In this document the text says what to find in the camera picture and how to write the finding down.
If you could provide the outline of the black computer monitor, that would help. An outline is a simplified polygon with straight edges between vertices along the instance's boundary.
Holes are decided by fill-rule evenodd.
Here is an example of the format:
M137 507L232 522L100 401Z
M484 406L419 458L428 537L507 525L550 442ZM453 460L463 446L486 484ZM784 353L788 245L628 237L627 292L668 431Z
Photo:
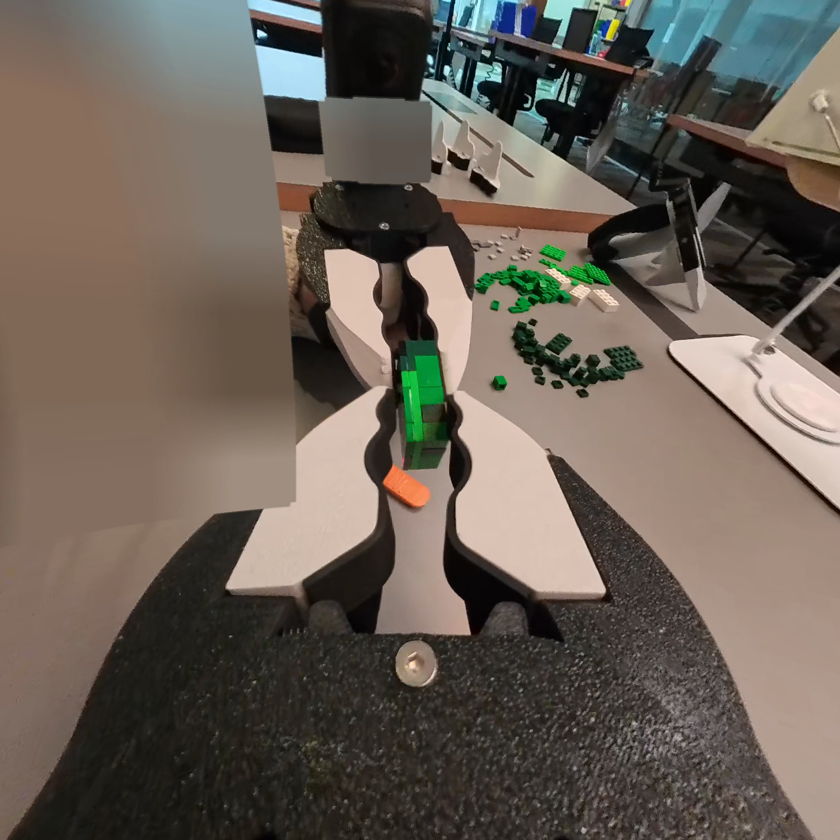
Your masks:
M575 7L570 12L561 48L576 54L587 54L592 42L597 12Z

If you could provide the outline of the black office chair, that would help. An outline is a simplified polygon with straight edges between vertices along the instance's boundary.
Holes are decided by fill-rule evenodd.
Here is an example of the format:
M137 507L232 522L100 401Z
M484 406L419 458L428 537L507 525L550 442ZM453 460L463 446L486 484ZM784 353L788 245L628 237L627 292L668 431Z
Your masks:
M487 100L488 110L512 126L519 112L528 112L536 100L538 80L525 70L511 70L502 80L482 80L477 91Z
M616 93L616 83L585 77L575 105L548 98L537 100L534 109L545 118L547 135L556 133L559 137L553 152L566 160L575 138L595 137L609 118Z

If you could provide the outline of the pile of small grey lego pieces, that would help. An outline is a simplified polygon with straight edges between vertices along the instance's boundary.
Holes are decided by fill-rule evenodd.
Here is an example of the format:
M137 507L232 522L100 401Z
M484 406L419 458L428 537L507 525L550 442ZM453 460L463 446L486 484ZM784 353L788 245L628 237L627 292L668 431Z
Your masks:
M524 263L534 257L538 248L523 227L472 226L466 229L470 246L478 259L485 262Z

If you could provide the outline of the orange brick separator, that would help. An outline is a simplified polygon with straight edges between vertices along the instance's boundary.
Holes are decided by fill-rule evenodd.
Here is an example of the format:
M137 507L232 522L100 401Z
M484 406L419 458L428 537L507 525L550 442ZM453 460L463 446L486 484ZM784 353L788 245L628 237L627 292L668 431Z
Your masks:
M425 507L431 498L430 490L424 484L396 465L391 466L382 485L391 497L411 509Z

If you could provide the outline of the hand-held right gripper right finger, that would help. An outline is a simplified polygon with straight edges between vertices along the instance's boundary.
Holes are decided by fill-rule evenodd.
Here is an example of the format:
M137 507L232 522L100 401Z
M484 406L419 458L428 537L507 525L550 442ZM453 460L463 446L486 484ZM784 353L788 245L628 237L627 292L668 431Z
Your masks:
M559 643L550 606L601 602L607 585L550 455L465 391L448 408L445 576L469 630Z

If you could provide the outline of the white book stand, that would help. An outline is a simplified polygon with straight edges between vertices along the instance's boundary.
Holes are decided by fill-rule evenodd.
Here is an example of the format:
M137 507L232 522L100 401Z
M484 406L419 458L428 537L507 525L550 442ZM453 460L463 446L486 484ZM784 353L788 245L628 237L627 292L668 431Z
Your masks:
M733 334L675 340L668 347L684 372L835 509L838 391L777 349L776 343L838 276L835 268L762 339Z

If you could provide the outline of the pile of dark green lego pieces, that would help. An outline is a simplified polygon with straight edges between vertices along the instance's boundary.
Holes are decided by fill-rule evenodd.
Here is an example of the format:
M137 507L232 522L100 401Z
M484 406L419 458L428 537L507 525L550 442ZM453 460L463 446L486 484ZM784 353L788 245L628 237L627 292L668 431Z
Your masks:
M554 390L569 388L580 398L587 398L601 383L622 382L628 375L644 369L644 362L629 345L617 345L595 353L567 353L570 336L558 332L546 343L536 334L537 321L517 320L511 329L511 343L516 355L531 371L536 385L549 384Z

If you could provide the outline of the pile of bright green lego pieces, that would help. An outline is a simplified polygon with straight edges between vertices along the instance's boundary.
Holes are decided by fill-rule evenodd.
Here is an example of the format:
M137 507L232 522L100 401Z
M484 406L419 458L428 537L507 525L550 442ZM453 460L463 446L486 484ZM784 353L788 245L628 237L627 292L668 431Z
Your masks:
M478 294L486 294L494 286L507 287L513 290L516 293L516 299L508 310L517 314L529 312L538 305L549 305L551 303L570 306L569 289L571 287L561 287L551 277L546 276L544 271L549 267L560 270L572 278L574 285L584 283L592 286L592 288L605 288L611 293L611 278L604 269L594 263L584 262L580 265L565 265L566 251L548 244L541 247L538 255L539 268L526 267L525 262L510 263L508 266L479 276L474 283L474 291Z

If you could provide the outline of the black and white device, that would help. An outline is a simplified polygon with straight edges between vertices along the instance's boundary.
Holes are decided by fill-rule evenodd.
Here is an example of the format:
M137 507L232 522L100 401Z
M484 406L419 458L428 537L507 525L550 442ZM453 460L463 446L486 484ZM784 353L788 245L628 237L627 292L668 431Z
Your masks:
M688 309L701 310L706 301L707 260L701 236L718 214L731 185L700 185L696 194L686 175L655 173L648 182L653 194L663 194L663 203L636 206L615 215L587 236L587 248L598 266L622 265L631 273L647 269L647 277L635 274L647 289L681 285L687 291Z

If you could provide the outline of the green lego assembly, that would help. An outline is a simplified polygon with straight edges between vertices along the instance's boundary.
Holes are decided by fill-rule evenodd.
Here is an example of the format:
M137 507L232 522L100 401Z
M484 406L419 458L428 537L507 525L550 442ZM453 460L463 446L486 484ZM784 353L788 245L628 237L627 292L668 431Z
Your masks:
M399 342L393 384L402 468L437 468L449 444L448 394L437 343L424 339Z

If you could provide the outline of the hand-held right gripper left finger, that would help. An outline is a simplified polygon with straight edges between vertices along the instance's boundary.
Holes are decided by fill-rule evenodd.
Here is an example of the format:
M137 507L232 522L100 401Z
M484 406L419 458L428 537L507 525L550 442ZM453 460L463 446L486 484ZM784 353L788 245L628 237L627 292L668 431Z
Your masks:
M396 556L383 487L395 430L395 394L380 385L304 437L296 499L259 514L227 593L290 598L302 617L317 603L336 602L354 631L375 631Z

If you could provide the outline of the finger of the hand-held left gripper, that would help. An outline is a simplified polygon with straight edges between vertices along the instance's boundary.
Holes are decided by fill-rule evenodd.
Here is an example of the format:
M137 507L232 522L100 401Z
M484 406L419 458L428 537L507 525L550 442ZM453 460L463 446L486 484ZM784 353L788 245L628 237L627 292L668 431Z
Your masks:
M446 391L455 392L469 358L472 300L445 245L419 250L407 259L406 271L422 292L421 311L434 328Z
M392 350L375 302L382 275L373 259L346 248L324 251L329 289L327 324L356 379L367 389L392 387Z

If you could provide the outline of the grey table with wooden edge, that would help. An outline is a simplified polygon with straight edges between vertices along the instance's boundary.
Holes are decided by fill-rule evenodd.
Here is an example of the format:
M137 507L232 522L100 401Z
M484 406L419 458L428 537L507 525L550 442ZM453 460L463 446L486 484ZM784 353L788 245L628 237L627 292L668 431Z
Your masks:
M321 59L264 46L257 46L256 54L264 93L322 92L322 80L316 81L317 71L323 69ZM500 185L494 196L485 195L467 173L449 164L426 184L462 226L588 234L607 218L631 209L626 199L443 82L426 81L423 94L431 102L433 135L441 123L444 139L451 144L466 120L478 156L501 142ZM310 195L327 180L322 156L275 152L273 158L280 209L307 212Z

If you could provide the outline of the lego instruction booklet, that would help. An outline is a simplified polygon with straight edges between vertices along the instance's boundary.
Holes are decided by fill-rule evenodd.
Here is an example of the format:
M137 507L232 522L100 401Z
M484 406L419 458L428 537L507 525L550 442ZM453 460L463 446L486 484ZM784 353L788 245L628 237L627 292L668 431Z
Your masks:
M753 148L838 166L838 129L836 31L745 142Z

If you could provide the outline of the person's left forearm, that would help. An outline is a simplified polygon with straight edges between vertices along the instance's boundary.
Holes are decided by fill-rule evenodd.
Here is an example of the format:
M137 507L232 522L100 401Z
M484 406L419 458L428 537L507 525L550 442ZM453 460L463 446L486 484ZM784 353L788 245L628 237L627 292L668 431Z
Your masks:
M307 313L303 310L300 300L301 273L297 254L297 241L299 231L295 228L282 226L283 247L286 258L287 285L288 285L288 311L290 322L290 336L304 340L319 342L308 319Z

